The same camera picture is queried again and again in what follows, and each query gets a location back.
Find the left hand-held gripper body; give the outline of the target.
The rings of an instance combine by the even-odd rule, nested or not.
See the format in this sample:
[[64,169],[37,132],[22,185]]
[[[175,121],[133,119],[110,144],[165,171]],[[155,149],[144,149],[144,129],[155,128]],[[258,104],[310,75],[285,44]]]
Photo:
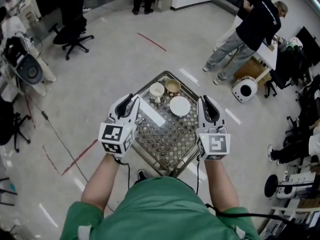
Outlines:
[[137,113],[117,119],[115,113],[109,113],[105,122],[100,124],[98,141],[107,153],[123,158],[135,140]]

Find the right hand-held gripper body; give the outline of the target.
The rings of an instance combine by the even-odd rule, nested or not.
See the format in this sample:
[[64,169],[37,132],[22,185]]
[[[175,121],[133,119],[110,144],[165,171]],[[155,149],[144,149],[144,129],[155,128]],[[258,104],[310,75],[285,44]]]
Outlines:
[[197,147],[200,159],[221,160],[230,153],[231,135],[224,124],[201,123],[197,129]]

